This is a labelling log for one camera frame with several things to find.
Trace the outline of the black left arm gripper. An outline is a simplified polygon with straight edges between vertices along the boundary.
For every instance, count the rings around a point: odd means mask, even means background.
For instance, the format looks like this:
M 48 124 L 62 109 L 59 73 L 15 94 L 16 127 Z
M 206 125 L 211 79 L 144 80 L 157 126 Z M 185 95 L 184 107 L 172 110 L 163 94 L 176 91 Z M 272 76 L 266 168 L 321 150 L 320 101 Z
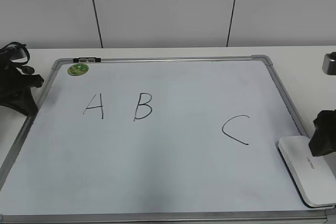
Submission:
M 1 106 L 34 116 L 38 107 L 31 88 L 42 87 L 44 79 L 27 65 L 29 60 L 26 48 L 1 49 Z

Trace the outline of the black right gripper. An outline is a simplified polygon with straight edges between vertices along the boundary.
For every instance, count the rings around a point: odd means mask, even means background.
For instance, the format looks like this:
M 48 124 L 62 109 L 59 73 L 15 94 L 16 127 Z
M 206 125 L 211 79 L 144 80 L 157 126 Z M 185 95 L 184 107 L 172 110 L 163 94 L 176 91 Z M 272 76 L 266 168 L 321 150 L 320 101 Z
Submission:
M 335 152 L 335 110 L 322 110 L 313 123 L 315 132 L 309 142 L 312 156 Z

